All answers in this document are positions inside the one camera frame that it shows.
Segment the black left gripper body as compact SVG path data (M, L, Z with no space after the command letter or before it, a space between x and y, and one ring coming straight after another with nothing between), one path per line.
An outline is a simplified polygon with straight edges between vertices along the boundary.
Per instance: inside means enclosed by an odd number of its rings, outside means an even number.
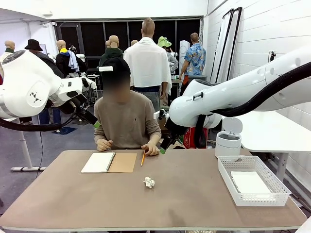
M75 113L78 114L83 111L84 104L86 103L86 97L84 95L77 95L76 97L69 100L70 104L73 104Z

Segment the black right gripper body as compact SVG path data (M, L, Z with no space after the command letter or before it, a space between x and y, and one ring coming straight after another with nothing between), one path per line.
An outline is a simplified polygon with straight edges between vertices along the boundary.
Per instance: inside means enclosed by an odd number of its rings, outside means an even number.
M177 138L184 135L187 131L187 127L175 124L170 118L167 119L165 127L168 129L172 137L176 136Z

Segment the person's left hand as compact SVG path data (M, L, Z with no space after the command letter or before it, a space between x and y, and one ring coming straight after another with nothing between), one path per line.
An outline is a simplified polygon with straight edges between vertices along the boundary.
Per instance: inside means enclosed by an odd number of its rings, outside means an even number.
M156 156L159 155L158 147L153 143L147 143L141 146L144 150L146 156Z

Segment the person's right hand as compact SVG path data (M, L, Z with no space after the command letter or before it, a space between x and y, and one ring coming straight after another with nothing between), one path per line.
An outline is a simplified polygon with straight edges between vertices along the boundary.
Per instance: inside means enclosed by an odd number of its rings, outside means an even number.
M106 151L112 148L112 140L98 139L96 142L97 151Z

